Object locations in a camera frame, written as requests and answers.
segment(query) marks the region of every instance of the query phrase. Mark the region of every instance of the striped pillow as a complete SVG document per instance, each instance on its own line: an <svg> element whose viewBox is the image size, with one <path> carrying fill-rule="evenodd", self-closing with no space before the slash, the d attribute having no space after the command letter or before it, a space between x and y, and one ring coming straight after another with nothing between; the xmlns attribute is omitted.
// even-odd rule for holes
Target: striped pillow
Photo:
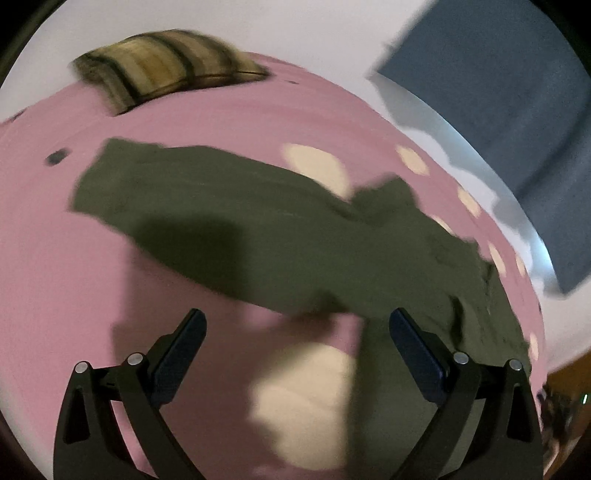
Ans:
<svg viewBox="0 0 591 480"><path fill-rule="evenodd" d="M99 85L115 115L182 90L262 80L268 70L234 46L195 31L135 35L78 57L80 78Z"/></svg>

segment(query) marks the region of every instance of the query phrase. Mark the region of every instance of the polka dot bedsheet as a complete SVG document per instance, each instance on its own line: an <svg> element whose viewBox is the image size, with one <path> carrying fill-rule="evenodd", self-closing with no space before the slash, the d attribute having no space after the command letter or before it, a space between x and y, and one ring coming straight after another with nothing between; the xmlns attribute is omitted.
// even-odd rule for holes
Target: polka dot bedsheet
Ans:
<svg viewBox="0 0 591 480"><path fill-rule="evenodd" d="M110 116L82 83L0 125L0 382L16 434L51 462L73 365L121 362L172 331L191 307L207 341L163 416L215 479L342 479L345 411L360 323L286 319L168 270L92 218L69 211L77 179L106 139L209 145L289 168L347 198L398 175L420 209L495 263L530 343L531 386L545 381L544 330L525 267L454 178L367 104L308 71L256 56L265 82L175 93ZM132 457L151 472L124 411Z"/></svg>

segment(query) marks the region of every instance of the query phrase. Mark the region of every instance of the blue towel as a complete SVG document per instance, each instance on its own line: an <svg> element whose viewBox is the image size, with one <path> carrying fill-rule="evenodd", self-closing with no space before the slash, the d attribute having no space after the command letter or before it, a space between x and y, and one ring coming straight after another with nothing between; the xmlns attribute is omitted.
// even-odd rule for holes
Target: blue towel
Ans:
<svg viewBox="0 0 591 480"><path fill-rule="evenodd" d="M511 189L561 291L591 272L591 78L529 0L439 0L378 72L451 124Z"/></svg>

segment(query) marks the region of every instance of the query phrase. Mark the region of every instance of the green towel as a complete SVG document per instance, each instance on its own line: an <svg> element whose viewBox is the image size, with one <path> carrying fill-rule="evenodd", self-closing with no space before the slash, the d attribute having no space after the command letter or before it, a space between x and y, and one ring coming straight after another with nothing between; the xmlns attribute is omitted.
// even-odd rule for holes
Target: green towel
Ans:
<svg viewBox="0 0 591 480"><path fill-rule="evenodd" d="M288 315L366 319L350 414L352 478L388 478L435 411L389 338L397 307L451 351L491 365L515 357L531 371L496 268L476 243L423 214L399 178L346 202L304 176L215 148L111 139L81 178L73 210L234 299Z"/></svg>

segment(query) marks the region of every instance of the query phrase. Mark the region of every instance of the white polka dot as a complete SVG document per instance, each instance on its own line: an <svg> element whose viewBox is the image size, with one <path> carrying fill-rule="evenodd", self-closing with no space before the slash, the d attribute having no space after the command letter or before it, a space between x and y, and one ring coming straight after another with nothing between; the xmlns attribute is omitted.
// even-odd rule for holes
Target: white polka dot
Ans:
<svg viewBox="0 0 591 480"><path fill-rule="evenodd" d="M480 216L480 205L478 205L478 202L474 198L472 198L472 195L470 195L462 187L457 188L457 197L460 199L460 202L464 204L464 207L466 207L473 216L477 218Z"/></svg>
<svg viewBox="0 0 591 480"><path fill-rule="evenodd" d="M306 470L345 466L346 418L355 360L334 347L307 343L271 359L251 387L250 419L270 432L269 447Z"/></svg>
<svg viewBox="0 0 591 480"><path fill-rule="evenodd" d="M417 175L429 175L429 167L421 156L412 148L398 145L396 146L396 151L398 152L398 155L400 155L402 163L404 163L410 171Z"/></svg>
<svg viewBox="0 0 591 480"><path fill-rule="evenodd" d="M292 170L320 183L336 196L342 198L351 196L352 188L347 171L334 155L317 148L296 144L284 145L282 153Z"/></svg>
<svg viewBox="0 0 591 480"><path fill-rule="evenodd" d="M450 226L444 222L443 220L441 220L439 217L431 217L433 220L435 220L439 225L441 225L445 230L447 230L447 233L450 233L453 235L453 231L450 228Z"/></svg>
<svg viewBox="0 0 591 480"><path fill-rule="evenodd" d="M521 276L525 277L527 270L525 269L525 264L523 263L523 260L521 259L519 254L515 254L515 263L517 263L517 270L519 270Z"/></svg>
<svg viewBox="0 0 591 480"><path fill-rule="evenodd" d="M488 250L490 250L491 252L492 261L495 263L496 269L499 271L499 275L501 277L504 277L507 274L507 270L505 268L505 262L503 262L501 254L496 249L496 247L490 242L488 244Z"/></svg>
<svg viewBox="0 0 591 480"><path fill-rule="evenodd" d="M530 358L537 362L540 356L540 350L538 346L538 338L536 337L535 333L530 335Z"/></svg>

